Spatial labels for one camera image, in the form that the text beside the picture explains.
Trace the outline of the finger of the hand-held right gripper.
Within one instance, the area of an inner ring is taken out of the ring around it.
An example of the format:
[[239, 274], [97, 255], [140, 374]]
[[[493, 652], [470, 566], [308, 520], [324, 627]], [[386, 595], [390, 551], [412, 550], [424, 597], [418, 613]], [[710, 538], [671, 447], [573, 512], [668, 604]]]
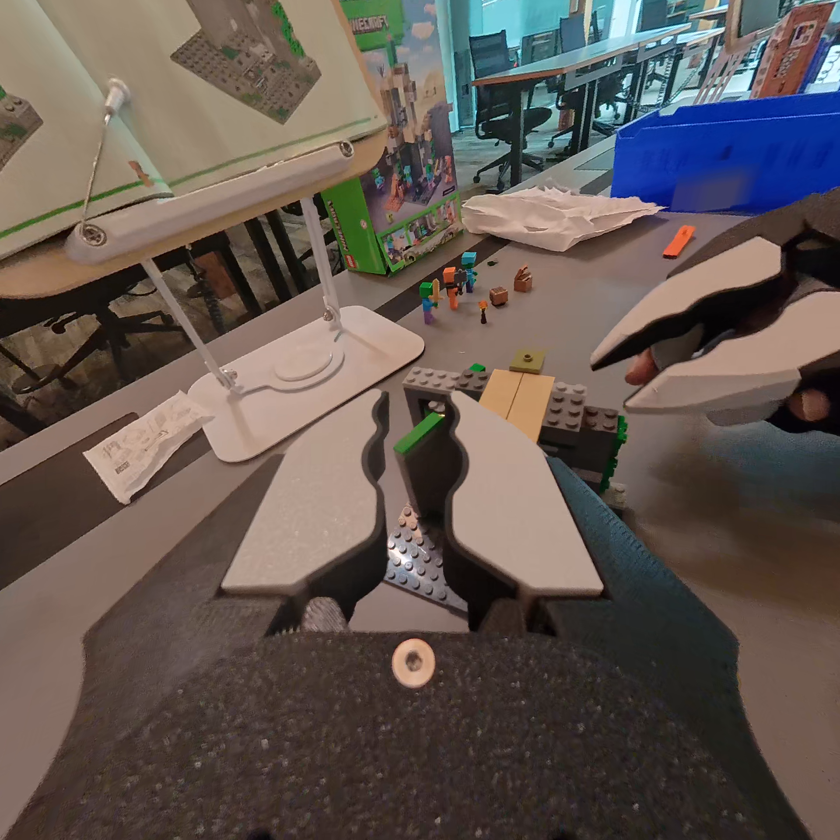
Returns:
[[756, 413], [816, 375], [838, 372], [839, 293], [813, 291], [769, 325], [672, 364], [630, 396], [632, 413]]
[[746, 307], [782, 272], [782, 249], [754, 237], [673, 275], [652, 289], [591, 354], [600, 370], [658, 348], [665, 364], [700, 346], [730, 305]]

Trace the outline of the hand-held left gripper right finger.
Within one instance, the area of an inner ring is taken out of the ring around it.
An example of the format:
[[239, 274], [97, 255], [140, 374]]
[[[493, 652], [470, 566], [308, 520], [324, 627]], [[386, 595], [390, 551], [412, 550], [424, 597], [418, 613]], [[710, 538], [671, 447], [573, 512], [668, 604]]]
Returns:
[[462, 393], [450, 405], [462, 466], [445, 503], [449, 546], [525, 599], [602, 595], [602, 578], [541, 448]]

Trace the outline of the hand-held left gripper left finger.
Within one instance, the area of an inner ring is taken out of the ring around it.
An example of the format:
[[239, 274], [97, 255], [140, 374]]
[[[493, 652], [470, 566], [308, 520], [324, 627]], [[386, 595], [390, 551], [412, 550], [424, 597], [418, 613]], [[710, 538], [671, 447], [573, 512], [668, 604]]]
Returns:
[[385, 572], [389, 395], [371, 389], [307, 429], [222, 580], [227, 595], [364, 597]]

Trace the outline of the grey brick model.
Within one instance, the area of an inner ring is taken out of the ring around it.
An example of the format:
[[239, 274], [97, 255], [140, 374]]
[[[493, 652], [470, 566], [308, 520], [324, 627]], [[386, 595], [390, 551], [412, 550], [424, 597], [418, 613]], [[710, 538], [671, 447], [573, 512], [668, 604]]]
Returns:
[[609, 508], [621, 511], [624, 489], [613, 473], [627, 424], [614, 408], [589, 403], [582, 384], [522, 371], [487, 371], [474, 365], [461, 372], [421, 365], [406, 373], [403, 389], [414, 426], [429, 413], [446, 415], [445, 430], [407, 456], [395, 453], [408, 502], [387, 540], [385, 581], [457, 612], [478, 617], [498, 597], [517, 595], [510, 585], [464, 560], [449, 546], [445, 526], [447, 494], [459, 477], [462, 458], [450, 436], [452, 395], [462, 393], [522, 431], [545, 454], [569, 467]]

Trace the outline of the green brick plate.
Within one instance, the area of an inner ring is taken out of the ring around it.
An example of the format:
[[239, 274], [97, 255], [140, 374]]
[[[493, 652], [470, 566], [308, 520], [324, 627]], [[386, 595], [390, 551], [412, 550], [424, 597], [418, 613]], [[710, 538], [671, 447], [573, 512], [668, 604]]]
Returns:
[[436, 412], [427, 414], [420, 423], [414, 426], [409, 433], [400, 438], [394, 444], [394, 451], [397, 455], [407, 456], [418, 449], [424, 442], [431, 439], [442, 427], [445, 430], [446, 415]]

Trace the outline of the grey desk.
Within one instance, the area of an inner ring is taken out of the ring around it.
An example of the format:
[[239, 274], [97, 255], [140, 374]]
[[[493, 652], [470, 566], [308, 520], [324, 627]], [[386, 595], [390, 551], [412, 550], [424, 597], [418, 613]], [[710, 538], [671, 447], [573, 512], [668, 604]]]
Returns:
[[[735, 224], [664, 215], [565, 255], [501, 248], [497, 267], [529, 264], [534, 290], [487, 327], [439, 322], [422, 363], [495, 368], [536, 347], [547, 372], [587, 384], [596, 405], [620, 406], [623, 370], [592, 373], [590, 354], [671, 270], [662, 251], [683, 222], [696, 225], [689, 255]], [[617, 471], [626, 522], [736, 634], [763, 755], [814, 838], [838, 838], [838, 491], [740, 477], [704, 453], [714, 426], [702, 418], [628, 420]], [[67, 733], [89, 627], [265, 459], [225, 465], [202, 452], [2, 590], [2, 835]]]

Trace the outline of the long background desk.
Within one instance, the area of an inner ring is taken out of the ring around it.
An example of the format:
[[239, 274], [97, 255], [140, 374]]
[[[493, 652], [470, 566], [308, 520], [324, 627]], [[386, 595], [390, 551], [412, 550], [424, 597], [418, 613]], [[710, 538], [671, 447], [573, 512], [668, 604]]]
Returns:
[[513, 68], [507, 73], [479, 81], [487, 85], [495, 81], [524, 83], [530, 87], [553, 77], [561, 77], [566, 87], [572, 90], [582, 88], [581, 109], [575, 117], [571, 153], [584, 151], [590, 142], [596, 93], [600, 79], [619, 71], [641, 67], [647, 68], [650, 60], [668, 54], [678, 45], [680, 34], [690, 29], [689, 23], [657, 28], [639, 34], [609, 38], [593, 45], [575, 49], [550, 58]]

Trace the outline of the person's right hand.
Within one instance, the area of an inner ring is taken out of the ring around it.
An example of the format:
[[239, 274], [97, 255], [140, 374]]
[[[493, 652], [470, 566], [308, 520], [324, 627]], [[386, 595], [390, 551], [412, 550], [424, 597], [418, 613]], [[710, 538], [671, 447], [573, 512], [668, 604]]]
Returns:
[[[630, 363], [625, 381], [630, 385], [645, 385], [660, 372], [653, 352], [647, 349]], [[839, 373], [829, 371], [819, 375], [789, 396], [780, 413], [795, 417], [806, 426], [838, 422]]]

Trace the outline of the blue plastic bin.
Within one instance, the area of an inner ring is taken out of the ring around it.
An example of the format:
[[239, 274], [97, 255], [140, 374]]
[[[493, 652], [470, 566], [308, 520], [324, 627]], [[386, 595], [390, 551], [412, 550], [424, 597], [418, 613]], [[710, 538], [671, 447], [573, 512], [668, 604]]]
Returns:
[[652, 112], [616, 134], [612, 196], [763, 214], [839, 184], [839, 93]]

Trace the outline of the crumpled white paper bag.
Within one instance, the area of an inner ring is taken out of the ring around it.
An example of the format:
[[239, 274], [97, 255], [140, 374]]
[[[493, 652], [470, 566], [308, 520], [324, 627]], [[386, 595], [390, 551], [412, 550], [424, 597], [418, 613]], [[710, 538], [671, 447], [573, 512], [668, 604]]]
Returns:
[[558, 187], [530, 187], [505, 194], [474, 196], [461, 217], [471, 234], [554, 253], [654, 216], [663, 207], [636, 196], [585, 195]]

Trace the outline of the brown printed box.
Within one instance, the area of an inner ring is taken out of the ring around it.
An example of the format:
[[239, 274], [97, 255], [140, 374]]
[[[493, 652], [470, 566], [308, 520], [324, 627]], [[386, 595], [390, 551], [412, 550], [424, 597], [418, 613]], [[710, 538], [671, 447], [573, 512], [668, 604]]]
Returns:
[[750, 100], [799, 92], [835, 5], [836, 2], [801, 3], [782, 17], [763, 52]]

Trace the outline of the small printed white packet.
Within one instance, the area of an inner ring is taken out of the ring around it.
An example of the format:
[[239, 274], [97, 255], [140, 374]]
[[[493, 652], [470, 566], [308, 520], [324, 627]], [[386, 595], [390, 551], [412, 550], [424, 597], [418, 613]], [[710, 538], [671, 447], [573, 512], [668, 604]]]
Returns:
[[128, 505], [176, 450], [213, 418], [187, 394], [177, 392], [83, 456], [115, 499]]

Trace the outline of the wooden book stand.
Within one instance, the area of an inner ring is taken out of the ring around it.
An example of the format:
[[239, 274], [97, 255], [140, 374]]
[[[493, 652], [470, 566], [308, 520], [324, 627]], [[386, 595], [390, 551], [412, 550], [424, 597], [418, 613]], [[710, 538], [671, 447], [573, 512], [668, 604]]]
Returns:
[[721, 51], [693, 103], [718, 102], [751, 48], [772, 35], [779, 19], [779, 1], [729, 1]]

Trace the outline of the green brick set box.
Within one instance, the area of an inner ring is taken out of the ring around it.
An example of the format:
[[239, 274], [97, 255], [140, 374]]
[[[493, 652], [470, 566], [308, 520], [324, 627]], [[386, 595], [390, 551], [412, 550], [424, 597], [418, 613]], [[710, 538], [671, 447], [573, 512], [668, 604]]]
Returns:
[[433, 1], [342, 8], [387, 131], [375, 165], [321, 198], [347, 269], [389, 275], [462, 228], [438, 9]]

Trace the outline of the open instruction booklet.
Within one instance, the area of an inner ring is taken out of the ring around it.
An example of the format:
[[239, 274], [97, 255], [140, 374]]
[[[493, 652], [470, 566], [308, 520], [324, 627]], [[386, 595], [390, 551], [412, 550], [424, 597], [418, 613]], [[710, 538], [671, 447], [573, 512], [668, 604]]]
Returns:
[[337, 2], [1, 3], [2, 257], [385, 127]]

